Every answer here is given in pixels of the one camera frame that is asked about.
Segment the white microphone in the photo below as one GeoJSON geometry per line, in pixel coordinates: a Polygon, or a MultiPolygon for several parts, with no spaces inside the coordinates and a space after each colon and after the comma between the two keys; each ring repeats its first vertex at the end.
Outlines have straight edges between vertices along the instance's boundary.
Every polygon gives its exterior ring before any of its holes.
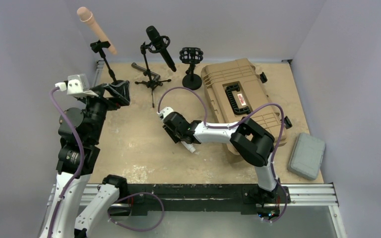
{"type": "Polygon", "coordinates": [[[191,153],[194,153],[194,152],[196,151],[196,149],[195,149],[195,147],[194,147],[193,144],[188,144],[188,143],[186,143],[186,142],[184,142],[184,141],[182,141],[181,143],[182,143],[182,144],[186,147],[186,149],[189,150],[191,153]]]}

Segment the black microphone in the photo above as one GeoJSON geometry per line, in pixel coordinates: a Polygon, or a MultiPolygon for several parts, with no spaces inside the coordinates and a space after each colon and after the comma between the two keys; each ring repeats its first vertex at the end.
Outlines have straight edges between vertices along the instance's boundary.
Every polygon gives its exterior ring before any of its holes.
{"type": "Polygon", "coordinates": [[[170,70],[176,72],[177,69],[175,63],[167,51],[167,47],[170,44],[170,38],[167,36],[161,36],[158,30],[152,25],[146,28],[146,34],[151,42],[150,51],[153,54],[159,53],[170,70]]]}

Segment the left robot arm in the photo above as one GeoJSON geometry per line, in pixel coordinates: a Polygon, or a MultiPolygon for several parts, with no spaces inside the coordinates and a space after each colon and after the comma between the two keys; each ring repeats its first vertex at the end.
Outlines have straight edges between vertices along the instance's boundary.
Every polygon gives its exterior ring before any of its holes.
{"type": "Polygon", "coordinates": [[[129,81],[115,80],[83,92],[77,99],[84,109],[63,110],[54,98],[56,91],[68,91],[72,83],[55,84],[49,95],[60,113],[61,149],[58,153],[56,190],[50,213],[41,233],[42,238],[85,237],[88,228],[78,229],[75,220],[81,198],[93,173],[100,149],[100,135],[108,111],[130,104],[129,81]]]}

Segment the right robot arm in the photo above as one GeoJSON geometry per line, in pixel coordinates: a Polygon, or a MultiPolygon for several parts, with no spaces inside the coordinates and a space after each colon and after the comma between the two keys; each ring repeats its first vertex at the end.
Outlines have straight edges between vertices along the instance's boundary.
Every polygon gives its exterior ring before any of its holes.
{"type": "Polygon", "coordinates": [[[163,129],[175,143],[182,143],[190,152],[194,145],[202,143],[228,144],[254,167],[257,187],[246,192],[246,196],[258,204],[276,202],[278,179],[272,168],[274,136],[248,118],[233,123],[204,123],[200,120],[188,122],[170,107],[158,112],[163,129]]]}

